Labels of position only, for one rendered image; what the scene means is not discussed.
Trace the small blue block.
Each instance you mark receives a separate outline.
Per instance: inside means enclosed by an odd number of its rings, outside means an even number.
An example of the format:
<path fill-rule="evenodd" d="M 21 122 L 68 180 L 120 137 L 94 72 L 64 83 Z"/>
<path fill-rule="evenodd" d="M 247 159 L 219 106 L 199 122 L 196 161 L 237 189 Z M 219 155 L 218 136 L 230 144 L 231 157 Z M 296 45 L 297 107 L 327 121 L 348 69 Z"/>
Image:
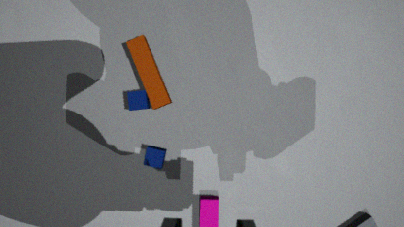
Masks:
<path fill-rule="evenodd" d="M 130 111 L 150 108 L 150 100 L 146 90 L 127 92 Z"/>
<path fill-rule="evenodd" d="M 166 150 L 157 146 L 147 146 L 144 165 L 161 169 L 164 164 Z"/>

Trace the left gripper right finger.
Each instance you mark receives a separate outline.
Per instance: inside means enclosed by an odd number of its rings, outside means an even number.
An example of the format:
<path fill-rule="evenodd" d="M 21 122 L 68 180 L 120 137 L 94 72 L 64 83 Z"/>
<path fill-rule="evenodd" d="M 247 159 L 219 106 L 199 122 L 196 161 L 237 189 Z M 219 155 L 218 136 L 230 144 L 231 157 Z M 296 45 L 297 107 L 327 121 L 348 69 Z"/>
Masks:
<path fill-rule="evenodd" d="M 256 227 L 254 220 L 237 219 L 236 227 Z"/>

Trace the magenta rectangular block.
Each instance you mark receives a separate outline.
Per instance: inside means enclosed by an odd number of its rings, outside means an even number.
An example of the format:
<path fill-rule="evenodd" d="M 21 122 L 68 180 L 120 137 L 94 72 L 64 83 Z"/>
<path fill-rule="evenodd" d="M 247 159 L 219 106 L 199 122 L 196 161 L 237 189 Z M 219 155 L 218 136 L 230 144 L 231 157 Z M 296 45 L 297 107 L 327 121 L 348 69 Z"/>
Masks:
<path fill-rule="evenodd" d="M 200 227 L 219 227 L 219 196 L 201 196 Z"/>

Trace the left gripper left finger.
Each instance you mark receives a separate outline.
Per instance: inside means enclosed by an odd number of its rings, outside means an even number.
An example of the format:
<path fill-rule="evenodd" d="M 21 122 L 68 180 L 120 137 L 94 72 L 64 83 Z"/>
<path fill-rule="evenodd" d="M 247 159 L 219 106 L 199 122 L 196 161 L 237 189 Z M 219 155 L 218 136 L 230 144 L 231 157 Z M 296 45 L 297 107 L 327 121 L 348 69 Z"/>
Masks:
<path fill-rule="evenodd" d="M 161 227 L 182 227 L 181 218 L 164 218 Z"/>

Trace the orange rod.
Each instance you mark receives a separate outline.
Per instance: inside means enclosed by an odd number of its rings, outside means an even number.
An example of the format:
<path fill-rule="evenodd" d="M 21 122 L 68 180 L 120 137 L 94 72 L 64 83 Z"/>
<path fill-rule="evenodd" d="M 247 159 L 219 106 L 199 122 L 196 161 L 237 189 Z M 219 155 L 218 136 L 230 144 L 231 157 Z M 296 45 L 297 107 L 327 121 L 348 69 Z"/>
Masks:
<path fill-rule="evenodd" d="M 126 42 L 154 110 L 172 103 L 144 35 Z"/>

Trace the grey rectangular block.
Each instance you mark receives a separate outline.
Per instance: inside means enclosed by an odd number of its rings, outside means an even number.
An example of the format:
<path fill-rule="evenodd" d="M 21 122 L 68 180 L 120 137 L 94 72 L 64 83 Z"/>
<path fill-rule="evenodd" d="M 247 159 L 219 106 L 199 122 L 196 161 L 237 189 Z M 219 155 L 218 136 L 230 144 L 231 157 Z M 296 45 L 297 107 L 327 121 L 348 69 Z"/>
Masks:
<path fill-rule="evenodd" d="M 363 214 L 358 219 L 347 225 L 346 227 L 378 227 L 371 215 Z"/>

